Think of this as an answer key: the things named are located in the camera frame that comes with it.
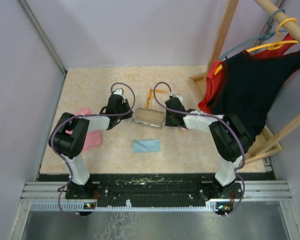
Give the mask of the newspaper print glasses case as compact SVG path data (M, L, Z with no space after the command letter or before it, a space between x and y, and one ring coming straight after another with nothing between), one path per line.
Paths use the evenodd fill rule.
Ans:
M135 110L132 120L146 126L161 128L165 122L165 113L139 107Z

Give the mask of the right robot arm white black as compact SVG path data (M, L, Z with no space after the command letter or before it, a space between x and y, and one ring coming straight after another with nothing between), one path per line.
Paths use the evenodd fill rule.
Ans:
M253 138L235 114L212 115L195 109L186 110L180 96L170 96L165 101L167 127L180 127L211 133L220 155L220 164L215 173L213 192L225 198L231 192L236 179L236 171L245 154L253 144Z

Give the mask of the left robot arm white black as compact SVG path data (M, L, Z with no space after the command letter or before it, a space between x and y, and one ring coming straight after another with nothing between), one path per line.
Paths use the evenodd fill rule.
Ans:
M91 176L81 155L88 133L111 130L132 115L128 99L116 93L110 95L101 113L74 115L65 112L61 115L48 144L67 165L70 181L77 185L76 192L81 197L87 199L94 192L94 186L88 183Z

